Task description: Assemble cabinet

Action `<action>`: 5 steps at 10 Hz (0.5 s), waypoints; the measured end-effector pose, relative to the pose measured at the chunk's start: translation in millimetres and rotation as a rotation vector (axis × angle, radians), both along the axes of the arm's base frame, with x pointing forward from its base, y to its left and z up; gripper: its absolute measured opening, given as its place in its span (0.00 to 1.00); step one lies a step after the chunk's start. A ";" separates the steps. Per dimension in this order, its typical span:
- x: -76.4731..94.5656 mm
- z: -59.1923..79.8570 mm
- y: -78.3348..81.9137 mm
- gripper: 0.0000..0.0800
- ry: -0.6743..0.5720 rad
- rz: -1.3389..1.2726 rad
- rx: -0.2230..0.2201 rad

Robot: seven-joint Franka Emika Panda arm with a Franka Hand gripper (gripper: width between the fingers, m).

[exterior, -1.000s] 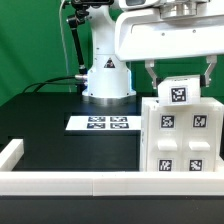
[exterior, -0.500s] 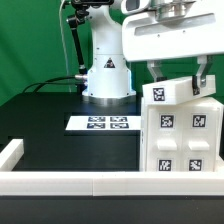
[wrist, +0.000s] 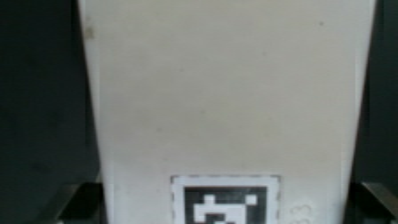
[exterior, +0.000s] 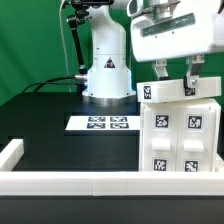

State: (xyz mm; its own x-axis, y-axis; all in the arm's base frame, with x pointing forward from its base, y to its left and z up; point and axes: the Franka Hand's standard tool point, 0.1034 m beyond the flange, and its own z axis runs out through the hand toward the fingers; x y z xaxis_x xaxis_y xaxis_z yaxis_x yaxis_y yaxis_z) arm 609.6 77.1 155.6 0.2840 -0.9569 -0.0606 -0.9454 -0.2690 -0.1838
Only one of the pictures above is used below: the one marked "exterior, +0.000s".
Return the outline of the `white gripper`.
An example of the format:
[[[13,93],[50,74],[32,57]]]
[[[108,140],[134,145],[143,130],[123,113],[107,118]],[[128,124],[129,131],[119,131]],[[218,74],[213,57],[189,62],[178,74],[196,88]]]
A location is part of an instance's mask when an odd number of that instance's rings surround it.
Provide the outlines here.
[[[166,59],[188,56],[184,87],[193,88],[203,54],[224,52],[224,0],[130,0],[128,16],[134,57],[154,61],[159,81],[171,79]]]

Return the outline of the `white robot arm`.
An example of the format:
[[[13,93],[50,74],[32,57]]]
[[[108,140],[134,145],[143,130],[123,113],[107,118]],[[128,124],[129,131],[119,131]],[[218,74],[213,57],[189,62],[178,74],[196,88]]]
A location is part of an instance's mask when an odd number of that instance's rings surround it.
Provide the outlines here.
[[[199,67],[205,54],[224,52],[224,0],[115,0],[112,6],[127,10],[134,57],[151,61],[158,79],[131,87],[125,30],[100,4],[87,10],[93,65],[84,96],[160,103],[221,94],[221,79],[201,78]]]

